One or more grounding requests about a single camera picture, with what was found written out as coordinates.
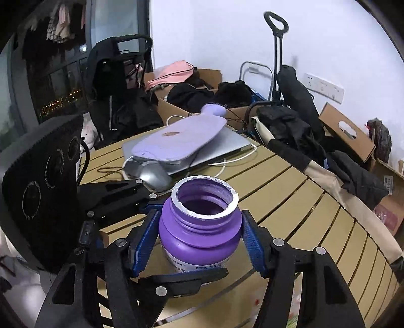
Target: purple plastic jar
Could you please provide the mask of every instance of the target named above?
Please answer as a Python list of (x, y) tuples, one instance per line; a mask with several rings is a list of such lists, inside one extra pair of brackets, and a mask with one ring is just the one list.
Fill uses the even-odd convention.
[(160, 241), (177, 272), (223, 266), (241, 238), (238, 194), (204, 175), (177, 182), (162, 210)]

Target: black telescopic handle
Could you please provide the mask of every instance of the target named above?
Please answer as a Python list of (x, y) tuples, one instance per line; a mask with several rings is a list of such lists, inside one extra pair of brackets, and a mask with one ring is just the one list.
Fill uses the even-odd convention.
[[(283, 25), (283, 29), (278, 29), (275, 24), (272, 22), (271, 17), (278, 21), (281, 22)], [(289, 30), (289, 25), (288, 23), (280, 16), (276, 15), (275, 13), (271, 12), (271, 11), (265, 11), (264, 12), (264, 19), (267, 22), (267, 24), (269, 25), (269, 27), (271, 28), (271, 30), (274, 33), (274, 36), (277, 36), (278, 38), (282, 38), (283, 35)]]
[(115, 41), (117, 43), (121, 43), (121, 42), (126, 42), (126, 41), (132, 41), (132, 40), (136, 40), (136, 39), (145, 39), (147, 42), (147, 51), (146, 52), (150, 52), (152, 50), (152, 46), (153, 46), (153, 40), (151, 39), (151, 37), (147, 36), (147, 35), (142, 35), (142, 34), (136, 34), (136, 35), (123, 35), (123, 36), (117, 36), (115, 37)]

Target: silver laptop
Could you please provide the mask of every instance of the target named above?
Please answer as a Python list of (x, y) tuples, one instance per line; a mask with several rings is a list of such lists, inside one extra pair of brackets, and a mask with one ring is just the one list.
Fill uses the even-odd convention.
[[(125, 142), (122, 145), (125, 159), (132, 156), (133, 146), (146, 137), (147, 136), (136, 138), (134, 140)], [(182, 170), (187, 170), (188, 168), (201, 163), (209, 162), (215, 158), (224, 157), (224, 155), (240, 150), (248, 145), (250, 145), (250, 142), (247, 138), (239, 135), (227, 127), (224, 127), (221, 129), (218, 135), (209, 141), (205, 146), (178, 164), (161, 164), (165, 171), (171, 175)]]

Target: wooden table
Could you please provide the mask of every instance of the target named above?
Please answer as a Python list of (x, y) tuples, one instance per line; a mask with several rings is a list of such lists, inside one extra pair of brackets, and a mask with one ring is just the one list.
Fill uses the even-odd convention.
[[(93, 152), (82, 183), (121, 180), (118, 173), (99, 173), (97, 169), (122, 166), (121, 146), (125, 141)], [(242, 149), (241, 153), (226, 159), (238, 158), (249, 151), (249, 147)], [(220, 166), (205, 165), (194, 169), (191, 175), (213, 176), (220, 169)], [(258, 146), (253, 155), (226, 165), (219, 178), (238, 192), (240, 209), (250, 210), (259, 225), (268, 228), (274, 238), (282, 238), (292, 247), (305, 250), (313, 250), (318, 245), (325, 247), (349, 284), (366, 327), (372, 325), (399, 284), (372, 236), (339, 203), (264, 146)], [(143, 217), (128, 218), (105, 228), (104, 232), (110, 242), (124, 238), (133, 226), (141, 224)], [(268, 281), (254, 272), (242, 241), (227, 268), (226, 278), (202, 286), (197, 295), (171, 299), (159, 317), (164, 327), (252, 326), (254, 302), (263, 295)], [(169, 270), (161, 247), (156, 245), (141, 276)], [(99, 291), (107, 296), (101, 280)], [(103, 315), (110, 318), (109, 310), (100, 306)]]

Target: pink bag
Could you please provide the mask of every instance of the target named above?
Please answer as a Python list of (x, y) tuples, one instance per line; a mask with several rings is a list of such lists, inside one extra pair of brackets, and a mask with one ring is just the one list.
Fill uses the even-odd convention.
[(194, 67), (185, 60), (176, 61), (164, 67), (158, 73), (158, 77), (150, 80), (146, 85), (146, 90), (158, 84), (181, 83), (189, 78), (194, 72)]

